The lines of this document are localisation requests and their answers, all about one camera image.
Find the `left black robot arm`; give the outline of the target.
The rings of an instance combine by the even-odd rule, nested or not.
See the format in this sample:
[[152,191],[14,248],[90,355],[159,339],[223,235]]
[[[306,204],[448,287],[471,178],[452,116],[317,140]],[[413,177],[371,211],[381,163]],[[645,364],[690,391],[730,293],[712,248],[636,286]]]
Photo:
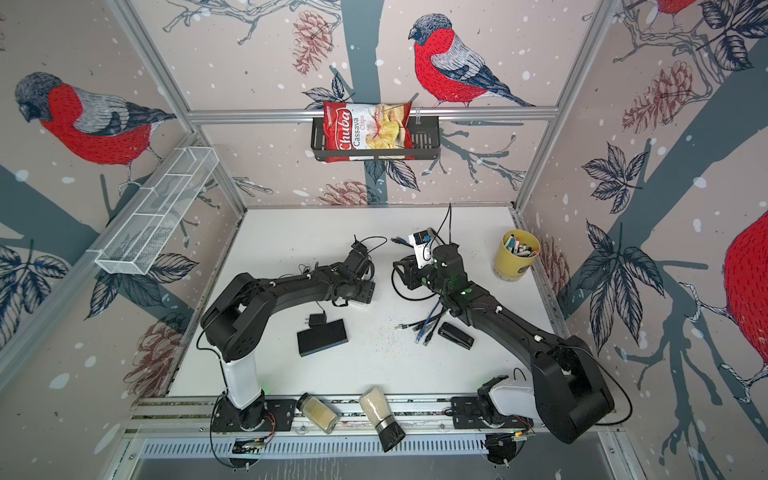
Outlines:
[[235,276],[201,320],[207,342],[219,356],[225,399],[238,412],[259,410],[265,396],[258,381],[254,350],[276,313],[315,302],[342,300],[368,304],[372,300],[375,267],[342,262],[317,265],[297,275],[256,279]]

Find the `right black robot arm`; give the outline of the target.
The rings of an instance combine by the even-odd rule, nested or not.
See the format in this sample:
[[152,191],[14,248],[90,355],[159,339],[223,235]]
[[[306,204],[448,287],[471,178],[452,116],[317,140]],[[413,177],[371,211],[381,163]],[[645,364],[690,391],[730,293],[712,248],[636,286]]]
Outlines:
[[533,325],[498,301],[487,289],[469,279],[458,245],[440,245],[433,262],[419,266],[409,255],[393,263],[392,275],[409,290],[429,289],[453,317],[504,347],[531,373],[537,417],[555,438],[571,444],[593,426],[613,427],[632,418],[634,405],[625,399],[628,413],[605,422],[615,410],[606,381],[614,377],[576,336],[563,338]]

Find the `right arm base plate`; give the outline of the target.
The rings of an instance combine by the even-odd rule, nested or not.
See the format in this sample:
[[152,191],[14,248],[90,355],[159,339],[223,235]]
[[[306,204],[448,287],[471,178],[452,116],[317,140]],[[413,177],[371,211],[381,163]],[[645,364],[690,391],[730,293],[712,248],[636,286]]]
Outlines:
[[516,429],[527,431],[540,420],[533,388],[500,375],[478,388],[474,396],[454,396],[446,413],[457,430]]

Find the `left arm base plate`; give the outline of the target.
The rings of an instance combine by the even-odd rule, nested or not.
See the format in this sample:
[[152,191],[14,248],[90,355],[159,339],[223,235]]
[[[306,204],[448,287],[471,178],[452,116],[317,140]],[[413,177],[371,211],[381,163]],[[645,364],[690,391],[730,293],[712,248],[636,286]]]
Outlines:
[[287,432],[296,413],[297,400],[263,397],[243,410],[224,395],[215,403],[211,417],[212,433]]

